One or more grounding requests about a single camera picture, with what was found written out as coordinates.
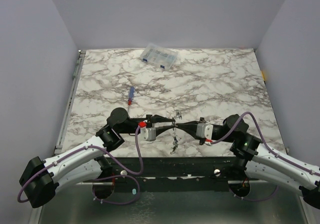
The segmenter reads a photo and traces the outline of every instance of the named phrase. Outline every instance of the white wall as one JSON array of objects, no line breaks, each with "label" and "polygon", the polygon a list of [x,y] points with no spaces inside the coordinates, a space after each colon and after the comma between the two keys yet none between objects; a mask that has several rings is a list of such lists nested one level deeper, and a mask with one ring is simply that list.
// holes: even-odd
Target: white wall
[{"label": "white wall", "polygon": [[[290,154],[320,166],[320,0],[285,0],[256,56]],[[320,211],[317,210],[320,222]]]},{"label": "white wall", "polygon": [[284,0],[53,0],[79,49],[257,48]]},{"label": "white wall", "polygon": [[52,0],[0,0],[0,17],[0,223],[23,224],[19,179],[53,154],[78,50]]}]

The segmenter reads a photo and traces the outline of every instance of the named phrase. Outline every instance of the screw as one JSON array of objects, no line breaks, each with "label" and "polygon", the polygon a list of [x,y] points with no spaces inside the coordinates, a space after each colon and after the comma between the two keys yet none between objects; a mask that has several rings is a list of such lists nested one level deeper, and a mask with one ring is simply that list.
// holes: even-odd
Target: screw
[{"label": "screw", "polygon": [[219,169],[215,169],[213,171],[213,174],[216,176],[216,177],[219,177],[221,175],[221,171]]},{"label": "screw", "polygon": [[128,175],[128,172],[127,172],[126,170],[122,170],[122,171],[120,172],[120,175],[126,176],[126,175]]}]

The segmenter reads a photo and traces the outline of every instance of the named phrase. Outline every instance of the red connector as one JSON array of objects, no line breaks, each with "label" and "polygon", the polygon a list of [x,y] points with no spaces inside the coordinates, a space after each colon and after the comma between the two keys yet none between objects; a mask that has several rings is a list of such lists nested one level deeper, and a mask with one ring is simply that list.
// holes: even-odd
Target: red connector
[{"label": "red connector", "polygon": [[144,121],[140,122],[138,125],[139,125],[141,128],[144,128],[144,127],[147,126],[147,124],[146,124]]}]

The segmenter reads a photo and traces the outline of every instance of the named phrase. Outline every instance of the small metal part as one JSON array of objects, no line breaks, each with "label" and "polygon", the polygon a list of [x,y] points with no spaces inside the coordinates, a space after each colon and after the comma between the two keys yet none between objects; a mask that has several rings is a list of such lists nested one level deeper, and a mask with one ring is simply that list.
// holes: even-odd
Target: small metal part
[{"label": "small metal part", "polygon": [[172,148],[172,151],[170,152],[171,155],[176,153],[176,149],[179,146],[179,141],[177,139],[177,134],[175,132],[173,132],[172,135],[173,135],[173,142],[172,142],[173,148]]},{"label": "small metal part", "polygon": [[221,175],[221,171],[219,169],[215,169],[213,174],[216,176],[216,177],[219,177]]},{"label": "small metal part", "polygon": [[182,120],[182,113],[179,110],[175,111],[175,118],[179,118],[180,120]]},{"label": "small metal part", "polygon": [[120,175],[126,176],[126,175],[128,175],[128,172],[127,172],[126,170],[122,170],[122,171],[120,172]]},{"label": "small metal part", "polygon": [[144,140],[146,140],[148,142],[154,141],[156,139],[156,128],[155,127],[150,127],[150,128],[143,127],[143,128],[141,128],[140,135],[143,137]]},{"label": "small metal part", "polygon": [[199,123],[196,126],[196,136],[199,138],[211,138],[214,126],[208,123]]}]

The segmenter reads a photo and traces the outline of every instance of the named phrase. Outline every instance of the screwdriver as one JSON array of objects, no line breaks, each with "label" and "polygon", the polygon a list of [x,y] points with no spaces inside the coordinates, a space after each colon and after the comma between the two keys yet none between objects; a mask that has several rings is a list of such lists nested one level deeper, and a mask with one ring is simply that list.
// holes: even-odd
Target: screwdriver
[{"label": "screwdriver", "polygon": [[130,108],[131,103],[132,103],[132,99],[134,98],[134,92],[135,92],[135,88],[133,86],[130,87],[129,99],[128,99],[128,110],[127,110],[128,113],[129,113],[129,108]]}]

